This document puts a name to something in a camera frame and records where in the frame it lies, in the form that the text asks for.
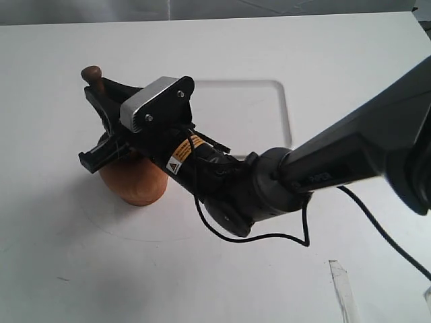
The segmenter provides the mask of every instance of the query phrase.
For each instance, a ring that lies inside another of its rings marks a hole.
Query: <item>white tabletop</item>
[[[233,245],[173,181],[135,208],[77,159],[102,133],[79,78],[87,65],[136,86],[161,75],[278,81],[297,147],[431,54],[412,14],[3,26],[0,44],[0,322],[342,322],[328,260],[348,271],[363,322],[430,321],[430,283],[337,190],[310,203],[310,248]],[[431,218],[381,179],[352,189],[431,268]],[[269,231],[300,236],[300,214],[253,228]]]

